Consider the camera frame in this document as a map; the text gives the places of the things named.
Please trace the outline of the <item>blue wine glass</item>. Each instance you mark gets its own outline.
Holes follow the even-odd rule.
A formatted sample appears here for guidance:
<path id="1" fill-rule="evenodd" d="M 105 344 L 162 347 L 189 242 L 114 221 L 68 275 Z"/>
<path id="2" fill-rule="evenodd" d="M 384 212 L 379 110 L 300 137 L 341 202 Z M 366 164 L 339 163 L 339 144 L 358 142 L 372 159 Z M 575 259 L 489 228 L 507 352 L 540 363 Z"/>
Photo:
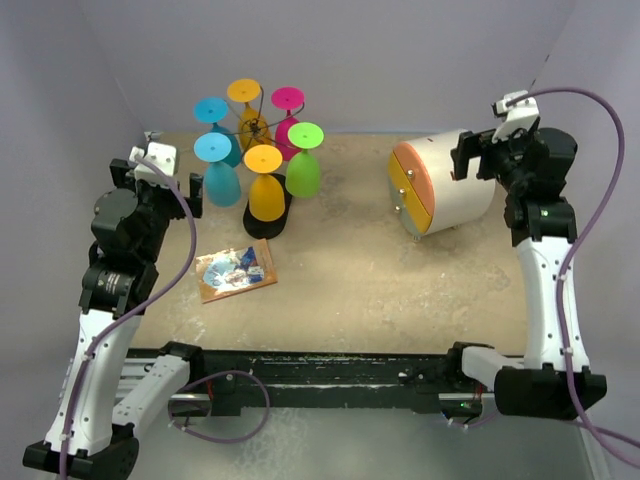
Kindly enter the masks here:
<path id="1" fill-rule="evenodd" d="M 208 164 L 203 186 L 209 201 L 217 207 L 231 207 L 241 198 L 241 187 L 233 167 L 225 160 L 232 151 L 229 138 L 221 133 L 201 135 L 194 143 L 194 154 Z"/>
<path id="2" fill-rule="evenodd" d="M 193 114 L 197 121 L 211 125 L 211 132 L 225 135 L 231 142 L 231 151 L 224 159 L 230 167 L 235 168 L 241 161 L 240 145 L 236 136 L 220 122 L 229 113 L 227 102 L 220 97 L 205 97 L 193 108 Z"/>

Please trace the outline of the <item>yellow wine glass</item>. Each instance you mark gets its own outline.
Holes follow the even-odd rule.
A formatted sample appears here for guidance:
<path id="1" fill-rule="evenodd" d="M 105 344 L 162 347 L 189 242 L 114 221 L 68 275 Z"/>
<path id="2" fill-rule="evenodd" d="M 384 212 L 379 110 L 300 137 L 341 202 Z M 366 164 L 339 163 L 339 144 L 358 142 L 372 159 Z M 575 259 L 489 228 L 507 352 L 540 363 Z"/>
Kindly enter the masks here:
<path id="1" fill-rule="evenodd" d="M 281 152 L 271 145 L 251 147 L 244 156 L 246 167 L 256 174 L 248 194 L 249 210 L 260 221 L 275 221 L 284 214 L 284 190 L 273 176 L 282 162 Z"/>
<path id="2" fill-rule="evenodd" d="M 227 96 L 244 106 L 237 125 L 241 149 L 247 151 L 256 145 L 271 145 L 270 127 L 262 114 L 264 90 L 259 82 L 250 78 L 235 80 L 227 87 Z"/>

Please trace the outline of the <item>green wine glass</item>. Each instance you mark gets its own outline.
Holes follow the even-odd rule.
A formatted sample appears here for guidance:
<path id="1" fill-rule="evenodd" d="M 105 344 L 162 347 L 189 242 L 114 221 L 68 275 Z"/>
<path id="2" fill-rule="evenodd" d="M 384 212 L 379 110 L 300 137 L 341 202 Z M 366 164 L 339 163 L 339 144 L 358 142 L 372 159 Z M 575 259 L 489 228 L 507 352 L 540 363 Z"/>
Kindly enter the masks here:
<path id="1" fill-rule="evenodd" d="M 286 170 L 285 186 L 294 197 L 311 198 L 321 186 L 321 168 L 312 150 L 324 141 L 323 130 L 311 122 L 299 122 L 288 131 L 289 143 L 299 150 Z"/>

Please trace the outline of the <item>pink wine glass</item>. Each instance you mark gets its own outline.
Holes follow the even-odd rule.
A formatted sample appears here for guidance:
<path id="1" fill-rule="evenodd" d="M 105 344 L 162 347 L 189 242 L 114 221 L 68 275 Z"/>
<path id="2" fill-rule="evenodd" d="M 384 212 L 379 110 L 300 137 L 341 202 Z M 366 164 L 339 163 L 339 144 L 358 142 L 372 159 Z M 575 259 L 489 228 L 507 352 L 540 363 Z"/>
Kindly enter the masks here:
<path id="1" fill-rule="evenodd" d="M 284 118 L 276 125 L 274 144 L 282 154 L 283 161 L 289 162 L 299 149 L 290 143 L 288 132 L 299 122 L 296 115 L 305 106 L 305 94 L 297 87 L 283 86 L 271 94 L 271 103 L 285 113 Z"/>

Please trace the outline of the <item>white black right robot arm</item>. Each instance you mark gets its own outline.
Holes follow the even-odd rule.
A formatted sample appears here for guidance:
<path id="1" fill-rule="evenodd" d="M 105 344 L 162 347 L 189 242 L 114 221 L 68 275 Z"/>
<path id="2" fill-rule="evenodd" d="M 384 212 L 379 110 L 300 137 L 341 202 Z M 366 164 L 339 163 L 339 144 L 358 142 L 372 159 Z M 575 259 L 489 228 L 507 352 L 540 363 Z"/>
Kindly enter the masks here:
<path id="1" fill-rule="evenodd" d="M 581 340 L 569 253 L 578 244 L 575 211 L 563 197 L 578 146 L 555 128 L 517 130 L 503 140 L 492 131 L 465 131 L 451 151 L 456 180 L 480 161 L 479 180 L 494 180 L 507 193 L 504 220 L 521 266 L 528 333 L 522 359 L 494 348 L 457 342 L 448 354 L 446 383 L 467 391 L 479 382 L 506 416 L 571 421 L 607 392 L 592 373 Z"/>

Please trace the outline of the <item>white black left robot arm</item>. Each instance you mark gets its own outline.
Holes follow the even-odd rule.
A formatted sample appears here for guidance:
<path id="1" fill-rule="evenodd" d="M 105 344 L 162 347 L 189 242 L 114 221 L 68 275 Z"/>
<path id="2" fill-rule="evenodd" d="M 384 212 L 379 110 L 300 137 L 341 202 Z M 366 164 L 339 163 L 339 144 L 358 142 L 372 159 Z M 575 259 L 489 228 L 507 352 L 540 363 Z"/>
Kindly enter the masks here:
<path id="1" fill-rule="evenodd" d="M 205 350 L 171 341 L 135 350 L 146 309 L 164 294 L 156 263 L 172 220 L 203 212 L 203 179 L 182 193 L 179 155 L 151 142 L 109 166 L 111 191 L 94 206 L 94 243 L 82 279 L 77 347 L 55 419 L 24 451 L 25 467 L 62 479 L 126 479 L 150 424 L 178 406 L 215 416 L 245 408 L 403 408 L 447 418 L 479 411 L 476 384 L 454 369 L 458 350 L 437 354 L 260 353 Z M 201 391 L 191 400 L 190 393 Z"/>

